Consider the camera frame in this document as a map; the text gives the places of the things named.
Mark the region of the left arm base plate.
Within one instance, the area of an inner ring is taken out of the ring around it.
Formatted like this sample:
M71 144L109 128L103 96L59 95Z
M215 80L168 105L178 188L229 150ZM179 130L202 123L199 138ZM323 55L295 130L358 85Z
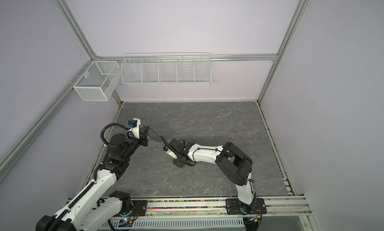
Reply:
M119 213L121 217L143 217L147 211L147 200L123 201L122 209Z

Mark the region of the metal ring disc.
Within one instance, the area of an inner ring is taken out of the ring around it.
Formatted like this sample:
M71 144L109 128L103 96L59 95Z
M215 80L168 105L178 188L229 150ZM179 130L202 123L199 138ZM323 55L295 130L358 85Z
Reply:
M151 138L155 142L158 142L158 143L163 142L161 136L151 127L149 127L148 137Z

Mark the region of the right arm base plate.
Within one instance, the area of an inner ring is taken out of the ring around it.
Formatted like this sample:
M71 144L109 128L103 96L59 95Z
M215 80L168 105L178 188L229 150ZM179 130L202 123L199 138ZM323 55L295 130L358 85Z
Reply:
M226 210L228 215L264 215L267 213L264 199L258 197L254 197L250 205L239 199L226 199Z

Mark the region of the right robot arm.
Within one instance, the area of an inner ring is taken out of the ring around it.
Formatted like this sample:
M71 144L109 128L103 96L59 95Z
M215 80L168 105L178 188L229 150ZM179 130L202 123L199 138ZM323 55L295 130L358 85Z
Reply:
M163 136L161 140L165 145L164 151L174 158L175 166L194 167L199 162L215 164L225 177L236 185L238 198L227 200L229 214L250 215L254 212L263 214L253 189L253 160L236 145L226 142L220 146L204 146L177 139L167 142Z

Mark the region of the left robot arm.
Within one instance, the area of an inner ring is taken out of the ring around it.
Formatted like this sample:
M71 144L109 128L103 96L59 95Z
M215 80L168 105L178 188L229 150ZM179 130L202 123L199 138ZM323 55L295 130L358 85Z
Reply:
M42 217L37 231L96 231L113 216L131 212L130 194L114 192L105 200L102 196L124 174L135 151L148 146L150 127L140 124L134 118L127 125L111 123L102 129L100 137L107 153L92 179L54 215Z

